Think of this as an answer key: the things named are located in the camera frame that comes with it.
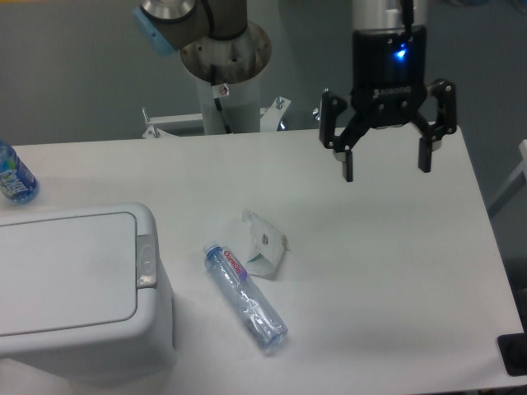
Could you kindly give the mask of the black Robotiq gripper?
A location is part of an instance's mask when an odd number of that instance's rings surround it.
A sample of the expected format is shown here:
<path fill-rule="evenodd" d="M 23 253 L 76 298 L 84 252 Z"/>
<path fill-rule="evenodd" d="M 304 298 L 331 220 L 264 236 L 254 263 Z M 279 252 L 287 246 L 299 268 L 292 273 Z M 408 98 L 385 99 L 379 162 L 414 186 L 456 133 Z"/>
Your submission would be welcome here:
<path fill-rule="evenodd" d="M 320 100 L 319 140 L 343 163 L 343 177 L 353 181 L 353 147 L 372 128 L 412 123 L 420 132 L 418 168 L 431 172 L 434 146 L 457 130 L 456 87 L 436 79 L 425 87 L 427 28 L 356 30 L 352 35 L 352 93 L 344 98 L 326 90 Z M 436 99 L 436 121 L 420 113 L 424 100 Z M 337 119 L 349 107 L 354 115 L 337 135 Z"/>

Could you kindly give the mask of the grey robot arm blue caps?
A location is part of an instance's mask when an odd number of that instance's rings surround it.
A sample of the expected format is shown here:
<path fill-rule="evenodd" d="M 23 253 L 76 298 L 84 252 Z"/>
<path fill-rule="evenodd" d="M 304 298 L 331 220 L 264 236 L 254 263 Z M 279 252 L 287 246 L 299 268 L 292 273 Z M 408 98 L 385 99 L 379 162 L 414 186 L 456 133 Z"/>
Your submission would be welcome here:
<path fill-rule="evenodd" d="M 271 44 L 248 18 L 244 1 L 142 1 L 133 18 L 154 50 L 179 53 L 197 82 L 207 134 L 259 132 L 264 114 L 251 86 L 267 67 Z M 353 179 L 352 150 L 371 129 L 414 125 L 418 166 L 457 128 L 455 85 L 424 81 L 427 44 L 424 1 L 352 3 L 352 90 L 322 94 L 319 140 Z"/>

